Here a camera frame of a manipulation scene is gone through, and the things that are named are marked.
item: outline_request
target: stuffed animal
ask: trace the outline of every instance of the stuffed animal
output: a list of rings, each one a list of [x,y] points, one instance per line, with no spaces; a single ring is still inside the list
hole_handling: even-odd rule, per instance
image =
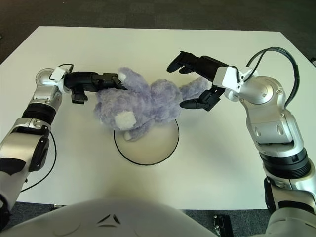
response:
[[[111,88],[97,92],[94,113],[113,130],[126,131],[127,141],[141,138],[155,123],[176,119],[181,112],[180,102],[197,98],[208,89],[208,80],[203,77],[180,88],[165,79],[149,85],[129,68],[120,68],[118,78],[127,90]]]

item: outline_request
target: white table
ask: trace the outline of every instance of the white table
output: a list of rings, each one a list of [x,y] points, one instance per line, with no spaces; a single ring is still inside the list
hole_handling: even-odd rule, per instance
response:
[[[128,66],[149,82],[166,78],[182,85],[197,75],[166,72],[180,50],[242,68],[253,54],[270,46],[287,49],[299,65],[300,90],[288,108],[316,162],[316,69],[279,32],[39,27],[0,65],[0,139],[21,117],[35,90],[35,75],[43,68],[73,63],[75,71],[102,73]],[[293,72],[282,55],[267,53],[259,72],[279,80],[289,94]],[[124,196],[149,198],[179,209],[266,207],[265,174],[241,104],[223,97],[209,113],[183,111],[176,151],[166,161],[145,167],[119,154],[112,131],[93,117],[94,94],[88,98],[80,106],[71,104],[70,95],[64,96],[52,126],[56,166],[44,182],[22,193],[19,201],[69,205]],[[25,187],[41,179],[52,161],[53,145],[45,167],[32,173]]]

